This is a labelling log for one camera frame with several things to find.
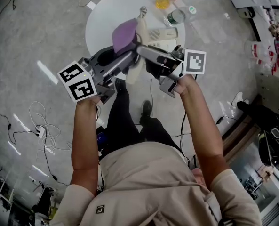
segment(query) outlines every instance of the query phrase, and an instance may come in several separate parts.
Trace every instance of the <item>black shoe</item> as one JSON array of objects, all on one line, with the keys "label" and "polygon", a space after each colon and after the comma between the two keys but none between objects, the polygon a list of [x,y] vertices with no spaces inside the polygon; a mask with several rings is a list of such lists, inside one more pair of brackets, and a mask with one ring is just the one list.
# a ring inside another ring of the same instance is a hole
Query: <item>black shoe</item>
[{"label": "black shoe", "polygon": [[116,88],[117,93],[126,91],[127,90],[126,89],[126,81],[124,81],[122,79],[119,79],[119,78],[116,78],[115,88]]},{"label": "black shoe", "polygon": [[141,117],[151,117],[152,114],[152,104],[150,103],[149,100],[145,100],[143,102],[143,113],[141,114]]}]

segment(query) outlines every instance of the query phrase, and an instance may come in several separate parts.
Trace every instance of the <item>beige shirt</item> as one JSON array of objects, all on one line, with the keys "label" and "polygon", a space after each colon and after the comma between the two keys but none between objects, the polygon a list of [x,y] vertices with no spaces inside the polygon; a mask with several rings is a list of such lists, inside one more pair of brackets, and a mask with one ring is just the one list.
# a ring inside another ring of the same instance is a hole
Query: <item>beige shirt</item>
[{"label": "beige shirt", "polygon": [[211,226],[222,217],[238,226],[261,225],[257,205],[231,169],[209,191],[173,147],[139,143],[110,153],[100,165],[104,191],[94,197],[81,186],[68,186],[52,226]]}]

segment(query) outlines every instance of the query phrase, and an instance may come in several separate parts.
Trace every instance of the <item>bottle cap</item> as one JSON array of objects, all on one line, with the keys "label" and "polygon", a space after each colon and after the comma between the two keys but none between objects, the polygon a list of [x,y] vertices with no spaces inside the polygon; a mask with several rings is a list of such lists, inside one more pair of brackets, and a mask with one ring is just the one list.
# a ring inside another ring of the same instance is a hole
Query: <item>bottle cap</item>
[{"label": "bottle cap", "polygon": [[191,14],[196,14],[197,13],[197,10],[194,6],[189,6],[188,7],[188,11],[191,13]]}]

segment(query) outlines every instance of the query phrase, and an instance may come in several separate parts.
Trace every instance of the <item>shirt logo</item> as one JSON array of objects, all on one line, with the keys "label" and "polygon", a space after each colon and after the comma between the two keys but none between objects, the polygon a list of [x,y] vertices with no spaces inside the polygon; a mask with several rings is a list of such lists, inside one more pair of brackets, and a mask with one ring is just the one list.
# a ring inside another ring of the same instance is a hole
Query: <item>shirt logo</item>
[{"label": "shirt logo", "polygon": [[105,205],[97,206],[97,208],[96,208],[96,214],[104,213],[104,209],[105,209]]}]

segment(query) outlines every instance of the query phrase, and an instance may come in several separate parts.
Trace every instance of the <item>shirt sleeve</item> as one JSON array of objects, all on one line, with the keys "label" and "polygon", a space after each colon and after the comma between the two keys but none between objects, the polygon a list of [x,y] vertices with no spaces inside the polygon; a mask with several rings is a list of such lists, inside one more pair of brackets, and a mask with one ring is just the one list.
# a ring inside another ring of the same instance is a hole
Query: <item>shirt sleeve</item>
[{"label": "shirt sleeve", "polygon": [[238,226],[262,225],[257,204],[231,169],[217,175],[210,189],[220,204],[223,218],[233,219]]},{"label": "shirt sleeve", "polygon": [[64,198],[57,210],[51,226],[75,226],[81,223],[83,215],[94,199],[94,195],[79,185],[69,185],[66,188]]}]

